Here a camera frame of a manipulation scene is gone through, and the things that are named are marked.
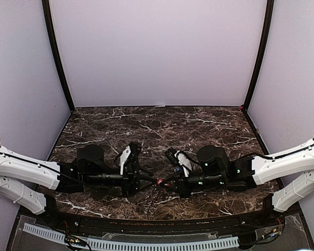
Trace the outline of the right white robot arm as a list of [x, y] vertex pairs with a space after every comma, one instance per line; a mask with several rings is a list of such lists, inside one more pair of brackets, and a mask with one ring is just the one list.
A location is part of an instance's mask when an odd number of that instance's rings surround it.
[[277, 212], [285, 212], [314, 191], [314, 137], [305, 143], [271, 155], [250, 153], [231, 161], [223, 147], [206, 145], [191, 159], [185, 152], [169, 148], [165, 156], [174, 174], [159, 179], [158, 185], [188, 198], [195, 190], [224, 188], [246, 191], [271, 180], [300, 173], [288, 186], [264, 198], [257, 223], [269, 226]]

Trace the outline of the grey crescent key organizer plate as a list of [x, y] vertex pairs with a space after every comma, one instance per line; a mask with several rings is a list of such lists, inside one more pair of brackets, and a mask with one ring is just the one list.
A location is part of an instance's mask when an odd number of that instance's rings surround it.
[[146, 197], [143, 204], [143, 217], [146, 220], [161, 218], [161, 214], [164, 213], [164, 207], [166, 200], [170, 194], [162, 188], [154, 187]]

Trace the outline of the red key tag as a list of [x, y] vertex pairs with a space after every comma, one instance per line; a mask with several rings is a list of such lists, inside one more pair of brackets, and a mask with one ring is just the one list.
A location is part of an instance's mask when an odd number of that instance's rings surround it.
[[164, 179], [162, 179], [162, 178], [159, 178], [159, 179], [157, 180], [157, 185], [159, 185], [160, 187], [163, 187], [163, 188], [170, 186], [170, 184], [168, 184], [168, 183], [167, 183], [166, 181], [164, 181]]

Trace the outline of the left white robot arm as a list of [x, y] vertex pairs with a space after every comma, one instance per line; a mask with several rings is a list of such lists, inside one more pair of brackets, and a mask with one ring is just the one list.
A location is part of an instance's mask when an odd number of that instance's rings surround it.
[[15, 153], [0, 144], [0, 194], [42, 218], [52, 228], [63, 224], [56, 211], [55, 198], [36, 192], [24, 181], [61, 193], [79, 193], [85, 188], [103, 192], [119, 187], [122, 197], [129, 197], [156, 184], [151, 172], [139, 165], [141, 146], [131, 142], [118, 155], [119, 164], [108, 166], [101, 146], [91, 144], [77, 150], [71, 163], [50, 162]]

